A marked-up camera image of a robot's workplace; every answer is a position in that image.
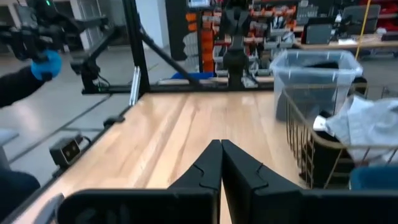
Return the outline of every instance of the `black tube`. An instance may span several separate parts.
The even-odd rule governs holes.
[[[163,60],[165,60],[171,67],[178,71],[185,79],[189,81],[189,84],[196,87],[202,86],[202,84],[195,78],[193,78],[181,65],[175,62],[170,56],[168,56],[160,47],[158,47],[154,40],[152,40],[145,31],[141,30],[141,36],[144,43],[146,43],[155,53],[157,53]]]
[[[140,96],[150,91],[148,68],[145,60],[144,45],[142,44],[139,29],[141,22],[139,19],[136,0],[122,0],[124,15],[126,16],[127,34],[131,46],[132,57],[135,66],[141,71],[141,80],[139,84]]]
[[[201,45],[201,28],[202,28],[202,11],[197,12],[197,40],[198,40],[198,61],[199,61],[199,72],[203,72],[203,55]]]

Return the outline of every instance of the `wooden tabletop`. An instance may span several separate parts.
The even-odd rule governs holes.
[[[329,44],[301,44],[300,39],[295,40],[295,46],[305,50],[315,49],[356,49],[357,44],[345,44],[341,45],[337,42],[330,42]],[[398,41],[381,41],[381,36],[376,34],[364,35],[362,39],[362,49],[373,49],[373,48],[389,48],[398,47]]]
[[[14,223],[33,223],[53,196],[83,189],[167,188],[212,139],[229,139],[299,183],[273,92],[146,94]],[[224,192],[221,223],[231,223]]]

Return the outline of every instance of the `cable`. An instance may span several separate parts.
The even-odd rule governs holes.
[[[98,75],[98,78],[100,80],[104,81],[107,84],[108,87],[111,86],[110,82],[106,78],[102,77],[101,75]]]
[[[88,141],[88,144],[91,144],[92,142],[91,142],[91,139],[89,138],[89,137],[87,137],[87,136],[82,136],[83,137],[83,139],[86,139],[86,141]]]
[[[368,12],[369,12],[370,5],[371,5],[371,0],[368,0],[368,3],[366,4],[365,16],[363,17],[361,35],[359,36],[358,46],[356,48],[356,53],[355,53],[355,59],[356,60],[358,59],[359,50],[361,49],[362,37],[363,37],[363,33],[365,31],[365,25],[366,25],[366,21],[367,21],[367,18],[368,18]]]

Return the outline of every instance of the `clear plastic bin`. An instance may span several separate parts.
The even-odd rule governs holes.
[[[324,62],[336,62],[338,69],[308,67]],[[315,119],[320,110],[334,112],[335,104],[344,102],[355,77],[361,77],[363,73],[363,68],[355,60],[354,55],[345,50],[286,50],[271,62],[270,69],[274,76],[275,115],[280,121],[286,119],[285,96],[281,94],[284,87],[311,84],[336,85],[335,89],[326,88],[316,92],[308,88],[294,90],[294,93],[289,92],[294,95],[294,100],[300,101],[300,106],[303,108],[299,109],[306,110],[303,114],[311,114],[308,110],[313,110]]]

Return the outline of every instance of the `black clamp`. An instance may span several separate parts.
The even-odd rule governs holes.
[[[126,120],[126,119],[124,117],[122,117],[122,116],[109,117],[103,123],[104,124],[104,128],[108,128],[108,127],[114,125],[115,123],[122,123],[124,120]]]

